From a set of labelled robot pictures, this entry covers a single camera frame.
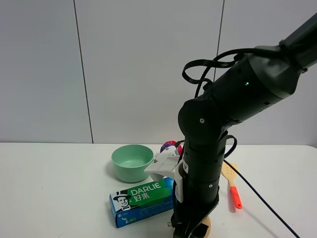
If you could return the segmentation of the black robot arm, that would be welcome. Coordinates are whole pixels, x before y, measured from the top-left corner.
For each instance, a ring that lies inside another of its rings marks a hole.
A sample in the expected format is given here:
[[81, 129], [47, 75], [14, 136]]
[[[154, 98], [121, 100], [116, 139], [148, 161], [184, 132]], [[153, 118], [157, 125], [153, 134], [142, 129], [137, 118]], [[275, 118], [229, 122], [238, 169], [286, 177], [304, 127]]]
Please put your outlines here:
[[221, 167], [230, 154], [225, 149], [228, 129], [291, 96], [300, 75], [316, 61], [317, 18], [312, 16], [276, 46], [230, 50], [185, 65], [225, 68], [226, 73], [211, 82], [182, 72], [204, 93], [186, 101], [178, 114], [185, 140], [175, 169], [180, 181], [173, 184], [174, 237], [206, 235], [203, 221], [219, 202]]

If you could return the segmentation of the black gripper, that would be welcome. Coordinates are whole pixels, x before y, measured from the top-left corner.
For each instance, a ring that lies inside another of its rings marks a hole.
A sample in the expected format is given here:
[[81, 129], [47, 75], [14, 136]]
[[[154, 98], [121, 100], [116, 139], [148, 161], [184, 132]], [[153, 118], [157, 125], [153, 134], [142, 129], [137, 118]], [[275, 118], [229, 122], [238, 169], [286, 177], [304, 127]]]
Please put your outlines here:
[[180, 203], [173, 197], [173, 214], [169, 225], [174, 228], [174, 238], [203, 238], [207, 226], [202, 224], [205, 217], [216, 208], [219, 203], [217, 195], [211, 204]]

